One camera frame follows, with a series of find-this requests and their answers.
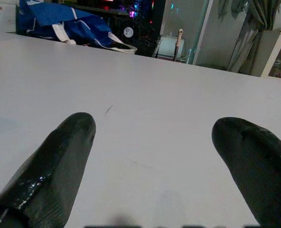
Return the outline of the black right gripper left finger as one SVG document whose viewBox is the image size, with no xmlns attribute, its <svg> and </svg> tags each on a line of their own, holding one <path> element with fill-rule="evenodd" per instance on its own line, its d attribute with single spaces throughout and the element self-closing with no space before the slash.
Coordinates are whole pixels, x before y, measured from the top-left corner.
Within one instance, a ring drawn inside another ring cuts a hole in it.
<svg viewBox="0 0 281 228">
<path fill-rule="evenodd" d="M 67 117 L 0 192 L 0 228 L 63 228 L 94 142 L 93 117 Z"/>
</svg>

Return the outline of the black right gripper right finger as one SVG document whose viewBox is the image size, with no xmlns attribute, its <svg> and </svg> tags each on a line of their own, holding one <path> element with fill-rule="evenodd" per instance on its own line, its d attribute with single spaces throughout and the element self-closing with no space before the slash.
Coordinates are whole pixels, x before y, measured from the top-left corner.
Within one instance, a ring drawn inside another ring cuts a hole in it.
<svg viewBox="0 0 281 228">
<path fill-rule="evenodd" d="M 281 140 L 245 119 L 223 117 L 212 141 L 256 221 L 281 228 Z"/>
</svg>

